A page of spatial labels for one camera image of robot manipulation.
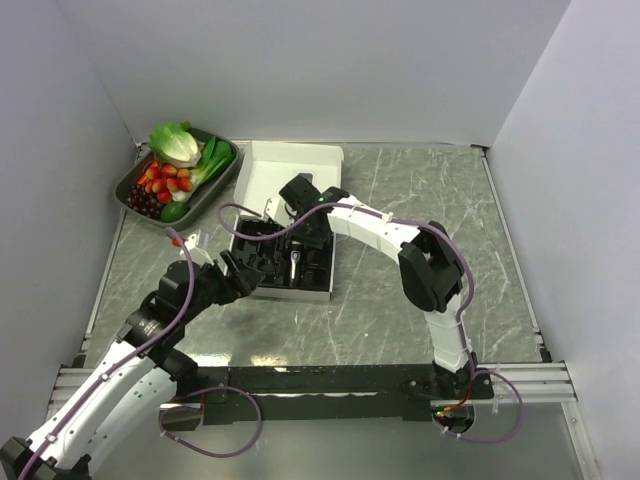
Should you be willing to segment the white clipper kit box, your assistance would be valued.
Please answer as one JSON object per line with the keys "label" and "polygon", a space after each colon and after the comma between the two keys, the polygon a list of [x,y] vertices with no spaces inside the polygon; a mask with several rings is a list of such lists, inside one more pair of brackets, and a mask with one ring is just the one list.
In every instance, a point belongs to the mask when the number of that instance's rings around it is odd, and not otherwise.
{"label": "white clipper kit box", "polygon": [[[295,221],[279,222],[264,214],[269,198],[280,197],[280,189],[298,174],[318,190],[339,187],[342,179],[343,150],[338,146],[251,141],[244,150],[233,195],[245,209],[236,214],[233,229],[247,236],[268,236],[284,230]],[[289,232],[264,242],[233,237],[230,250],[243,264],[265,274],[256,297],[295,301],[325,302],[331,298],[335,266],[335,236],[331,240],[293,240]],[[301,251],[297,282],[289,286],[289,255]]]}

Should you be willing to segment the black silver hair clipper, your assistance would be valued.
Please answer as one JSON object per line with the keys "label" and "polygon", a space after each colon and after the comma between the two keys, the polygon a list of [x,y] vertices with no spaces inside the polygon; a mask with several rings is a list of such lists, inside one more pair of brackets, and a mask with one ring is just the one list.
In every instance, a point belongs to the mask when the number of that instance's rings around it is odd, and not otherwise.
{"label": "black silver hair clipper", "polygon": [[292,249],[289,255],[289,286],[294,287],[297,282],[299,264],[301,260],[301,251]]}

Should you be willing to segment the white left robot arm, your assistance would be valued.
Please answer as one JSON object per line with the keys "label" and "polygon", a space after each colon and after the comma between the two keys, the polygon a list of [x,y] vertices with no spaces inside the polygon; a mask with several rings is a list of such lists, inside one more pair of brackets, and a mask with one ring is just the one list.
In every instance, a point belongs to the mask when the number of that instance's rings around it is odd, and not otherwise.
{"label": "white left robot arm", "polygon": [[148,408],[195,395],[198,365],[176,347],[186,325],[212,305],[249,296],[264,279],[230,252],[221,257],[225,270],[216,261],[169,265],[66,404],[28,438],[2,446],[7,478],[88,479],[117,428],[131,426]]}

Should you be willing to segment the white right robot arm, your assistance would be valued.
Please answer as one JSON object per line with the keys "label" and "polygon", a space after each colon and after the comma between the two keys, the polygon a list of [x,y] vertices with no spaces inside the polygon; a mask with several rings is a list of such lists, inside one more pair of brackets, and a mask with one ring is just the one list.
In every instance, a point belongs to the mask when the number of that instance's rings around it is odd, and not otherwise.
{"label": "white right robot arm", "polygon": [[380,212],[338,187],[320,192],[302,175],[267,201],[265,214],[306,241],[343,235],[396,262],[405,296],[428,324],[434,363],[441,369],[438,390],[454,399],[471,387],[476,361],[463,317],[475,283],[468,262],[442,225]]}

